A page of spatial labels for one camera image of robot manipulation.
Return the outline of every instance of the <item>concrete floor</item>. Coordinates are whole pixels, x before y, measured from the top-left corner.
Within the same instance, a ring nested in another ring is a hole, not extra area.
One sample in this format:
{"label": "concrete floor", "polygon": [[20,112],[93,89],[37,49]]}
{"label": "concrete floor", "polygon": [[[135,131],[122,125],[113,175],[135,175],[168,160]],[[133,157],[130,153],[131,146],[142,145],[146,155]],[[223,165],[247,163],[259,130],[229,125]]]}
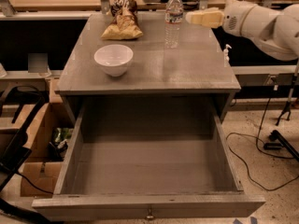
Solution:
{"label": "concrete floor", "polygon": [[[226,135],[230,133],[242,133],[256,136],[261,124],[266,100],[237,100],[230,108],[223,130]],[[270,103],[265,114],[260,138],[267,142],[268,136],[273,130],[278,130],[284,137],[299,150],[299,109],[293,109],[291,120],[285,120],[286,114],[279,126],[276,121],[285,105],[284,100],[276,100]],[[267,189],[274,189],[299,176],[299,162],[295,159],[282,160],[262,154],[255,146],[255,138],[240,134],[231,134],[228,137],[228,144],[231,149],[242,157],[249,166],[249,171],[253,179],[265,186]],[[276,155],[288,156],[285,151],[276,151]],[[245,193],[262,194],[266,203],[254,212],[250,217],[245,218],[190,218],[190,219],[156,219],[152,224],[295,224],[299,223],[299,178],[281,189],[267,191],[249,181],[245,164],[231,153],[235,163],[237,173],[242,181]],[[9,184],[1,192],[1,197],[19,207],[31,208],[33,198],[20,198],[19,176],[14,176]],[[0,223],[22,223],[18,220],[0,215]],[[98,220],[93,222],[67,222],[66,224],[144,224],[148,221],[138,220]]]}

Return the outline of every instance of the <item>chip bag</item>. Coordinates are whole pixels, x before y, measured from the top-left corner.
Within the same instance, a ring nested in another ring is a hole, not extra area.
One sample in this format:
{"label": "chip bag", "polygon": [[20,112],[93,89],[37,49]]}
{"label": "chip bag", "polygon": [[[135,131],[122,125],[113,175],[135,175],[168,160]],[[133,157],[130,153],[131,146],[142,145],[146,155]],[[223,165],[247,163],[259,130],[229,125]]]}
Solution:
{"label": "chip bag", "polygon": [[102,39],[128,40],[143,35],[138,26],[136,0],[114,0],[110,11],[114,18],[103,32]]}

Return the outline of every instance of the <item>drawer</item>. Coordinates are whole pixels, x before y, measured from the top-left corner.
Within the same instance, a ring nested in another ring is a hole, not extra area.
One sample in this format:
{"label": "drawer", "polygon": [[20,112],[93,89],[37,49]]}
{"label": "drawer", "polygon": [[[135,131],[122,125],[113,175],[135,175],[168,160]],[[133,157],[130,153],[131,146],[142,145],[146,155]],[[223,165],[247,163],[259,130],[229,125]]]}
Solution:
{"label": "drawer", "polygon": [[208,95],[85,97],[54,192],[33,202],[51,221],[248,217],[264,203],[242,189]]}

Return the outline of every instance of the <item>white robotic arm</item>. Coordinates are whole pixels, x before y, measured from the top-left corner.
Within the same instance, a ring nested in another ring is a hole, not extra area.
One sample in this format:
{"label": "white robotic arm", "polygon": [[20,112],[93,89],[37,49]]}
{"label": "white robotic arm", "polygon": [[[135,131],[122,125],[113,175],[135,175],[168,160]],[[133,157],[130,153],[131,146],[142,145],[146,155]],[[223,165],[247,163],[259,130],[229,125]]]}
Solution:
{"label": "white robotic arm", "polygon": [[227,0],[222,27],[228,34],[250,39],[261,51],[278,60],[299,57],[299,5],[278,11]]}

